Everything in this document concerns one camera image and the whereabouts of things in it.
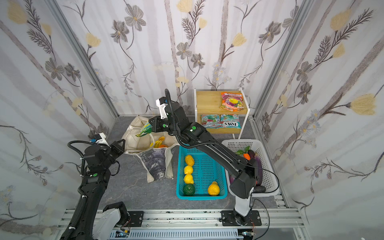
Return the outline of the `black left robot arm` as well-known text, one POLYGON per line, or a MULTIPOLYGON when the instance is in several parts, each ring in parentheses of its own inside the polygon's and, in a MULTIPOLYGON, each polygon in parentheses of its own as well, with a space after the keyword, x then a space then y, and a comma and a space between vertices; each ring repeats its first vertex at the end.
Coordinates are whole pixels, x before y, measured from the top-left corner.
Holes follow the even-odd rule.
POLYGON ((100 201, 112 176, 109 168, 125 152, 126 141, 111 145, 87 141, 70 141, 68 147, 81 156, 82 182, 78 187, 80 199, 61 240, 102 240, 108 237, 116 224, 127 219, 124 204, 114 204, 94 225, 100 201))

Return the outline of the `cream canvas tote bag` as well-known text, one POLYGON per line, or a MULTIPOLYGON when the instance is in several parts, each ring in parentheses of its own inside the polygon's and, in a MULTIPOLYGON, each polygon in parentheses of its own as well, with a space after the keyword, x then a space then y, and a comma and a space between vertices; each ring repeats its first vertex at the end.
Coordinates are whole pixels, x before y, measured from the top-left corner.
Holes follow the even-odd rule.
POLYGON ((150 133, 143 137, 136 137, 141 128, 146 124, 148 118, 137 116, 128 126, 123 135, 126 140, 125 154, 136 156, 140 159, 147 171, 147 182, 172 179, 174 177, 172 167, 172 149, 178 145, 177 140, 168 133, 150 133), (150 144, 164 136, 164 144, 168 148, 150 148, 150 144))

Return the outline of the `green snack bag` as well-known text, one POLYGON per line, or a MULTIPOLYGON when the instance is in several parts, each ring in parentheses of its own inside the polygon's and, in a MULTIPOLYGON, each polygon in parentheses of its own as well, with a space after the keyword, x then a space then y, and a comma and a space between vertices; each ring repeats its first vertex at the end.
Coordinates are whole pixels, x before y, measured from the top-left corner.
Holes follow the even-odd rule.
POLYGON ((146 122, 146 124, 141 128, 140 132, 136 134, 136 137, 140 138, 147 134, 150 134, 152 132, 152 125, 149 123, 149 121, 146 122))

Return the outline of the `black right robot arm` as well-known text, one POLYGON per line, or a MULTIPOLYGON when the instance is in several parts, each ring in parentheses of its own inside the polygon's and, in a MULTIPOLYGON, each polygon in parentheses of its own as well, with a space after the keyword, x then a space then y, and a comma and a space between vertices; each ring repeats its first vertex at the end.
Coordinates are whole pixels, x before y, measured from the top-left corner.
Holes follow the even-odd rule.
POLYGON ((230 184, 230 189, 236 196, 233 218, 236 225, 246 225, 251 220, 251 193, 258 178, 258 170, 252 165, 253 162, 225 147, 201 124, 191 122, 179 103, 171 100, 169 90, 165 90, 165 96, 159 98, 156 104, 160 115, 149 120, 153 132, 167 132, 176 138, 181 147, 202 151, 235 177, 230 184))

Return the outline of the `yellow banana bunch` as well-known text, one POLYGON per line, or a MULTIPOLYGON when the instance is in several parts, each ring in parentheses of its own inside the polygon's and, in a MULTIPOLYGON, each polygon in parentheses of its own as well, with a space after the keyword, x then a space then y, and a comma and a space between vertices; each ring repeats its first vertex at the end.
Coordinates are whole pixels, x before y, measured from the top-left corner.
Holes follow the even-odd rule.
POLYGON ((160 145, 164 145, 164 140, 165 140, 164 136, 160 137, 157 141, 150 144, 150 148, 157 149, 160 145))

